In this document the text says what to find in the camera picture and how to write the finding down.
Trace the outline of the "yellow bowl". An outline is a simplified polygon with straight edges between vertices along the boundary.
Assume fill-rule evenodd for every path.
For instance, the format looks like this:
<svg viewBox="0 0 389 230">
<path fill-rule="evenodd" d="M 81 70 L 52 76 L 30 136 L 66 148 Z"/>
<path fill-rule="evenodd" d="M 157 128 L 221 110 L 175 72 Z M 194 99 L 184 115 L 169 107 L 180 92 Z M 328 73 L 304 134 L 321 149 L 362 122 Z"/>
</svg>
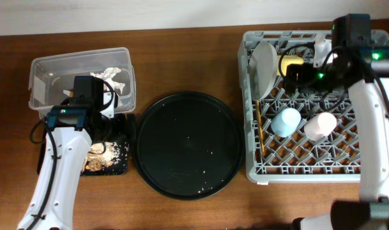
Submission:
<svg viewBox="0 0 389 230">
<path fill-rule="evenodd" d="M 291 64 L 302 65 L 304 60 L 298 56 L 285 55 L 282 59 L 281 64 L 278 64 L 278 68 L 281 68 L 282 73 L 286 75 L 287 66 Z"/>
</svg>

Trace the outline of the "pale green plate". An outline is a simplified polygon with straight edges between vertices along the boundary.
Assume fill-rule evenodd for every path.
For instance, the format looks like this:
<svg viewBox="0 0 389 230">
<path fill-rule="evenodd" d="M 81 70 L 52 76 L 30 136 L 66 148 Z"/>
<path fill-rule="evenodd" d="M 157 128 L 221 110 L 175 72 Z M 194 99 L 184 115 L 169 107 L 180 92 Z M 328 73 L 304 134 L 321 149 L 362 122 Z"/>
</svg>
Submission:
<svg viewBox="0 0 389 230">
<path fill-rule="evenodd" d="M 254 49 L 249 61 L 252 99 L 266 98 L 276 81 L 278 70 L 277 52 L 269 42 L 261 41 Z"/>
</svg>

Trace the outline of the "pink cup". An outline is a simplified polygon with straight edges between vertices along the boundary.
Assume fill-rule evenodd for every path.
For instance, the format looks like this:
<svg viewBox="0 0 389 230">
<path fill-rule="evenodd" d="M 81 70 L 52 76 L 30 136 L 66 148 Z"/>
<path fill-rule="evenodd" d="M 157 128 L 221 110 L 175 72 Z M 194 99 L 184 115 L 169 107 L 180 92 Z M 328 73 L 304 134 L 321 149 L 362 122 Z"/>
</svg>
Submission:
<svg viewBox="0 0 389 230">
<path fill-rule="evenodd" d="M 308 120 L 303 130 L 310 140 L 318 141 L 329 136 L 336 126 L 336 117 L 329 112 L 322 112 Z"/>
</svg>

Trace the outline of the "blue cup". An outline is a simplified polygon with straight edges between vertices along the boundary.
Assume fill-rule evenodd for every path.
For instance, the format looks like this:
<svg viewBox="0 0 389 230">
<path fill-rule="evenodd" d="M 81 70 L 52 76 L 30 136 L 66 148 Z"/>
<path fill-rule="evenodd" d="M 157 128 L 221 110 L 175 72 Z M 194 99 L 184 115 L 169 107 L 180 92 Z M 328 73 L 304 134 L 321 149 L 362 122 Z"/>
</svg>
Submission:
<svg viewBox="0 0 389 230">
<path fill-rule="evenodd" d="M 295 132 L 301 121 L 300 113 L 294 108 L 285 108 L 271 122 L 271 129 L 279 137 L 287 137 Z"/>
</svg>

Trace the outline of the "food scraps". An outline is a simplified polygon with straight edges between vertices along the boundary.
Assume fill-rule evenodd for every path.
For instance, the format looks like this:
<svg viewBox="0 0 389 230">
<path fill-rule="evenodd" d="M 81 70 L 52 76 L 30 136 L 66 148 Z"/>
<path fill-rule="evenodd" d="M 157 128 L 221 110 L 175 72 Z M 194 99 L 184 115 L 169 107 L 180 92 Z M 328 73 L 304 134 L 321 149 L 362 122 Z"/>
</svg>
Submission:
<svg viewBox="0 0 389 230">
<path fill-rule="evenodd" d="M 82 176 L 107 176 L 126 173 L 128 144 L 101 142 L 93 144 L 81 169 Z"/>
</svg>

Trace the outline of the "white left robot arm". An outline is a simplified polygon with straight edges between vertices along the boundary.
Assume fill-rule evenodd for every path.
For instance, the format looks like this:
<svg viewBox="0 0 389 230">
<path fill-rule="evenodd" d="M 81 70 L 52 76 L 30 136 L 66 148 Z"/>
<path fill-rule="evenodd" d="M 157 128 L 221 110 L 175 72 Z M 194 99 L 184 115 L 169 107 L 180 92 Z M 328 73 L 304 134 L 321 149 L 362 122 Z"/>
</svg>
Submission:
<svg viewBox="0 0 389 230">
<path fill-rule="evenodd" d="M 95 143 L 112 142 L 116 93 L 103 79 L 76 76 L 73 95 L 40 120 L 45 154 L 30 205 L 18 229 L 71 229 L 73 206 L 86 155 Z"/>
</svg>

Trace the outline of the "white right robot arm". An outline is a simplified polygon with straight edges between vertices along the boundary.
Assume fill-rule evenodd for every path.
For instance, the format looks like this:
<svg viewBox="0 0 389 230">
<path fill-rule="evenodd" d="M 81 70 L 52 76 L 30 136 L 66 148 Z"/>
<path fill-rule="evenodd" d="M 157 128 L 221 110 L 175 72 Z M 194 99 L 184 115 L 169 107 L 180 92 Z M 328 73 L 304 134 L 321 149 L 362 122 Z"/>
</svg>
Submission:
<svg viewBox="0 0 389 230">
<path fill-rule="evenodd" d="M 328 95 L 353 104 L 360 147 L 360 198 L 335 201 L 327 215 L 297 218 L 292 229 L 389 229 L 389 46 L 376 45 L 367 14 L 336 18 L 332 47 L 320 64 L 280 73 L 287 91 Z"/>
</svg>

